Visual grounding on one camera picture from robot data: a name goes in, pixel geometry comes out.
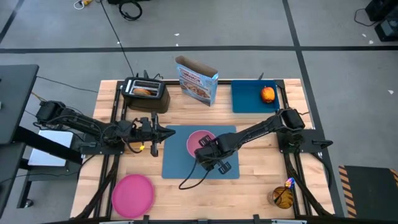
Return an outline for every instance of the wooden tabletop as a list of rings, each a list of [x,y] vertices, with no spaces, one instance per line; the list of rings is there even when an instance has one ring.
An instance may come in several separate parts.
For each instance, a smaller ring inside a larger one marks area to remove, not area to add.
[[[300,113],[308,111],[307,102],[299,79],[285,79],[287,99],[292,108]],[[109,122],[117,80],[103,80],[99,88],[94,118]],[[218,85],[217,96],[211,107],[200,103],[182,93],[179,85],[169,85],[171,102],[167,113],[159,114],[161,126],[174,125],[235,125],[237,131],[248,128],[267,119],[272,114],[236,114],[231,109],[230,85]],[[120,120],[120,97],[118,117]],[[128,109],[127,120],[148,116],[150,113]],[[309,114],[303,115],[306,128],[312,128]],[[279,152],[276,134],[268,134],[255,141],[245,144],[239,150],[240,178],[234,180],[205,180],[201,185],[190,190],[179,190],[182,179],[162,178],[162,156],[164,142],[158,145],[159,157],[149,153],[150,143],[144,152],[131,154],[125,150],[121,156],[118,181],[129,174],[146,175],[155,185],[155,203],[147,213],[151,220],[187,220],[187,219],[252,219],[254,214],[260,218],[293,218],[293,209],[281,209],[270,205],[267,194],[287,179],[284,159]],[[310,154],[302,154],[302,165],[308,188],[315,198],[330,213],[334,213],[325,172],[322,164]],[[76,188],[75,200],[71,217],[78,215],[90,201],[98,188],[103,156],[95,156],[85,164],[80,172]],[[188,181],[191,185],[197,180]],[[298,204],[304,214],[302,196],[298,189]],[[101,215],[105,214],[108,193],[103,197]],[[112,219],[123,219],[115,211]]]

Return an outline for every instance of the blue mat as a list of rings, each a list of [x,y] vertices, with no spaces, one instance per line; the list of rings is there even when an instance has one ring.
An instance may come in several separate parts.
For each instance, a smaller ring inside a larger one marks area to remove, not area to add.
[[[264,103],[261,90],[272,87],[275,91],[275,101]],[[273,113],[279,109],[279,100],[274,80],[233,80],[231,84],[232,111],[234,113]]]
[[[163,153],[163,167],[162,177],[165,179],[185,179],[191,172],[195,159],[187,151],[187,139],[191,133],[198,130],[207,130],[215,136],[224,133],[235,133],[235,126],[183,126],[183,125],[168,125],[176,131],[176,133],[167,138],[164,143]],[[220,174],[219,166],[210,171],[207,179],[238,179],[239,178],[239,161],[238,152],[232,156],[223,159],[224,162],[229,162],[232,168],[226,174]],[[197,164],[193,172],[192,179],[202,179],[206,170],[201,165]]]

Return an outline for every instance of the cereal box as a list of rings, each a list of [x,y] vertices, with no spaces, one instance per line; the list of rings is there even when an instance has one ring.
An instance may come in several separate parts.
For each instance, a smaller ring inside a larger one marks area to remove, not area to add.
[[[210,106],[216,100],[218,71],[184,56],[175,58],[180,86],[188,94]]]

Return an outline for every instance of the pink plate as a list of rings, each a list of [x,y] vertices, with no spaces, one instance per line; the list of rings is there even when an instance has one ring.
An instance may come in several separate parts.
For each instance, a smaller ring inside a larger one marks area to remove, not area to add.
[[[155,190],[152,182],[143,175],[125,176],[115,186],[112,204],[115,211],[125,218],[137,218],[154,204]]]
[[[199,140],[205,137],[206,135],[209,135],[211,139],[214,139],[216,137],[213,133],[206,130],[195,131],[194,133],[189,135],[189,138],[187,140],[187,149],[192,157],[195,158],[195,151],[201,148]]]

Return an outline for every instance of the gray floor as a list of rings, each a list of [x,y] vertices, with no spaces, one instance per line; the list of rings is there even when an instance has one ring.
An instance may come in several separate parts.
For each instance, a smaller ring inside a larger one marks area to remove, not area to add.
[[[74,10],[76,0],[25,0],[0,49],[118,47],[99,4]],[[354,11],[369,0],[289,0],[302,46],[396,45],[381,43],[372,27],[353,22]],[[17,0],[0,1],[0,30]],[[152,0],[143,2],[139,21],[125,21],[105,3],[125,47],[275,45],[292,46],[281,0]],[[369,22],[363,12],[358,19]],[[293,51],[129,52],[135,72],[148,70],[176,78],[174,58],[200,60],[220,71],[220,78],[301,78]],[[398,52],[304,52],[305,64],[328,139],[333,168],[340,164],[398,169],[394,140],[398,122],[396,88]],[[0,54],[0,64],[36,63],[39,75],[95,90],[103,79],[130,76],[122,53]],[[95,94],[37,80],[34,91],[92,115]],[[39,102],[31,98],[27,110]],[[25,114],[21,125],[37,131]],[[17,179],[0,223],[66,220],[76,181],[35,182],[35,205],[15,209],[22,179]]]

